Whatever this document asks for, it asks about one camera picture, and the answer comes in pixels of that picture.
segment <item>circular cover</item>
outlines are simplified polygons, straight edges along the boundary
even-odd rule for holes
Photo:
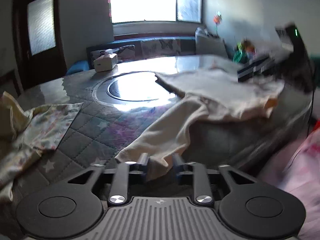
[[[296,197],[265,183],[234,186],[221,200],[219,214],[230,228],[254,239],[295,235],[305,220]]]
[[[149,101],[168,98],[170,93],[155,81],[152,72],[131,73],[116,78],[107,89],[108,95],[124,101]]]
[[[86,231],[98,221],[102,212],[100,199],[86,185],[60,183],[25,197],[16,215],[29,235],[58,239]]]

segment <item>door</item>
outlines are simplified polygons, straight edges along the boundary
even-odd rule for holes
[[[65,75],[59,0],[13,0],[12,33],[23,89]]]

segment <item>frosted glass door panel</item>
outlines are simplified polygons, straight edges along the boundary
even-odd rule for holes
[[[28,31],[32,55],[56,46],[53,0],[35,0],[28,4]]]

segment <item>window sill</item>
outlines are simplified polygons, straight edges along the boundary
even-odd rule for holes
[[[143,34],[143,33],[195,33],[201,23],[143,21],[113,24],[113,35]]]

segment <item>window frame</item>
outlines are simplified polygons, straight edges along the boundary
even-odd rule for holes
[[[176,0],[176,20],[175,21],[131,21],[131,22],[119,22],[119,23],[113,23],[112,22],[112,10],[111,10],[111,0],[108,0],[109,4],[109,15],[112,25],[120,25],[120,24],[132,24],[132,23],[152,23],[152,22],[163,22],[163,23],[194,23],[194,24],[204,24],[203,22],[203,0],[200,0],[201,5],[201,13],[200,13],[200,22],[192,22],[192,21],[180,21],[178,19],[178,0]]]

